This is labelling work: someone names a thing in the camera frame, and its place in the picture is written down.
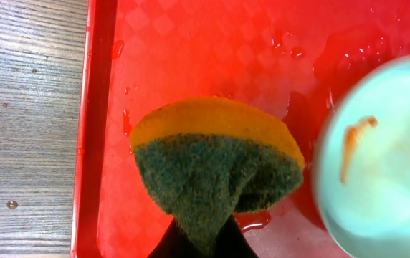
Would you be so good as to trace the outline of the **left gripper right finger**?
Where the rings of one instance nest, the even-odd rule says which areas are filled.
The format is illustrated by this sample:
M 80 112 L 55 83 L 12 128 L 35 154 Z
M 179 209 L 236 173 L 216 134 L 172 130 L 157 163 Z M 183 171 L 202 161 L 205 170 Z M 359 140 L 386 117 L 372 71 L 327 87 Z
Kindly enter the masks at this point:
M 258 258 L 232 215 L 216 239 L 216 258 Z

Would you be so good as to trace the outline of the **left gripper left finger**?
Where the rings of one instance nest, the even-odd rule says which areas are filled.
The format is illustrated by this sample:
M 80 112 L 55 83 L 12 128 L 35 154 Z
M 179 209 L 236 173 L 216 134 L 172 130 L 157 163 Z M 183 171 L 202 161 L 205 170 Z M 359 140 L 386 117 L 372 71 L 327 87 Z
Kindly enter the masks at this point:
M 176 219 L 173 219 L 162 239 L 148 258 L 187 258 L 191 254 L 191 243 Z

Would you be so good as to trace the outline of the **orange green scrub sponge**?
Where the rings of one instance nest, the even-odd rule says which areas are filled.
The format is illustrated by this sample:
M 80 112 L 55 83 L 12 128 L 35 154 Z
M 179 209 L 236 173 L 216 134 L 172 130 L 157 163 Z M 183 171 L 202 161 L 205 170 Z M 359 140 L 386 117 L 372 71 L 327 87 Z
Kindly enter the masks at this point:
M 130 135 L 148 195 L 202 255 L 235 213 L 270 208 L 303 182 L 305 159 L 279 119 L 251 105 L 196 97 L 147 114 Z

